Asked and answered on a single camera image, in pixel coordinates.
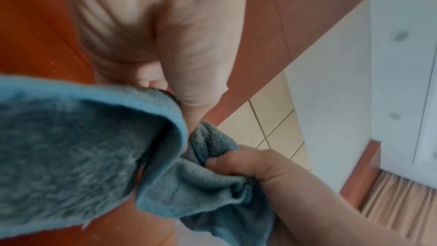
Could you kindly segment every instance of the blue towel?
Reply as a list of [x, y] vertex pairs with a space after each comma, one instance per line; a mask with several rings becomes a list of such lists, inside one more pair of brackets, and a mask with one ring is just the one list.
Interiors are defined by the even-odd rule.
[[159, 90], [0, 77], [0, 134], [0, 238], [86, 224], [132, 193], [231, 246], [263, 246], [273, 228], [255, 179], [204, 168], [235, 142], [203, 122], [181, 155], [185, 123]]

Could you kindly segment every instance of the wooden baseboard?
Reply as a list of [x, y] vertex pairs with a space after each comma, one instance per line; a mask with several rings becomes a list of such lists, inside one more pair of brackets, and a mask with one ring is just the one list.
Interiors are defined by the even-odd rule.
[[361, 155], [340, 195], [359, 210], [381, 172], [381, 143], [371, 140]]

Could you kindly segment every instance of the beige curtain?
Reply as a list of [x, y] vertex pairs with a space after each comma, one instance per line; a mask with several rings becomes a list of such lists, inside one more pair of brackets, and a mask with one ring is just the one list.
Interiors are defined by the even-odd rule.
[[436, 190], [382, 172], [361, 213], [421, 246], [437, 246]]

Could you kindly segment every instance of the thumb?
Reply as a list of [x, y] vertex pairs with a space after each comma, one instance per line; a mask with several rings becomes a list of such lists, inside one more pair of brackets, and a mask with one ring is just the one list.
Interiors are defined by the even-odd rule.
[[281, 169], [283, 159], [282, 155], [272, 150], [229, 151], [220, 157], [207, 159], [205, 167], [222, 175], [243, 175], [264, 181]]

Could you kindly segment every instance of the cleaning cloth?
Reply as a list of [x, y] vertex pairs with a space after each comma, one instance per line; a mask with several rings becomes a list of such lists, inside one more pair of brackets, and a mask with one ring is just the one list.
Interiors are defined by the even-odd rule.
[[86, 224], [135, 194], [140, 210], [263, 246], [274, 214], [259, 183], [204, 168], [229, 150], [238, 146], [207, 122], [188, 140], [159, 90], [2, 76], [0, 238]]

